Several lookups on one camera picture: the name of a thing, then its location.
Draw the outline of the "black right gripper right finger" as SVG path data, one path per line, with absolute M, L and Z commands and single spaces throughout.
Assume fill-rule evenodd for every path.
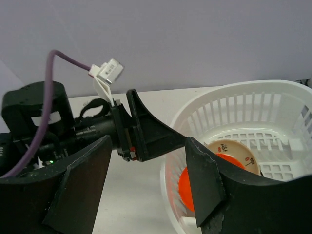
M 243 170 L 200 142 L 185 142 L 195 219 L 204 234 L 309 234 L 312 177 L 287 182 Z

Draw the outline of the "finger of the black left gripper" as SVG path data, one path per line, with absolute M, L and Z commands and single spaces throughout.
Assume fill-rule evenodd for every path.
M 128 90 L 126 96 L 133 122 L 130 139 L 138 161 L 148 161 L 184 147 L 185 136 L 152 115 L 135 89 Z

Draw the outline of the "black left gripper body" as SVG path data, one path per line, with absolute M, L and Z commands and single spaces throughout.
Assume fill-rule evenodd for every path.
M 114 150 L 126 161 L 138 160 L 134 142 L 130 139 L 130 128 L 134 121 L 119 100 L 111 106 L 96 98 L 89 102 L 75 119 L 75 147 L 82 149 L 101 137 L 111 138 Z

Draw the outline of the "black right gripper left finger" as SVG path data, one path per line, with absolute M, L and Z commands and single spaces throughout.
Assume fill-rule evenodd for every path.
M 32 176 L 0 181 L 3 234 L 90 234 L 112 153 L 104 136 Z

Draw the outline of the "orange round plate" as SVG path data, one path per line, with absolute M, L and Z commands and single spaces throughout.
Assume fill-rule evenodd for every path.
M 246 167 L 241 163 L 238 159 L 234 156 L 225 153 L 216 153 L 216 155 L 231 164 L 246 170 Z M 179 182 L 178 182 L 178 192 L 180 194 L 181 200 L 184 205 L 191 210 L 192 212 L 195 211 L 195 204 L 194 204 L 194 196 L 193 196 L 193 189 L 192 187 L 195 185 L 195 182 L 201 181 L 202 178 L 196 178 L 196 180 L 191 181 L 189 168 L 186 167 L 183 172 L 181 173 Z

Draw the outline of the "beige round plate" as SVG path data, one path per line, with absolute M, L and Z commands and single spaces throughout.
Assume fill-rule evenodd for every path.
M 204 143 L 204 146 L 220 158 L 256 175 L 261 175 L 260 166 L 254 154 L 242 143 L 222 139 Z

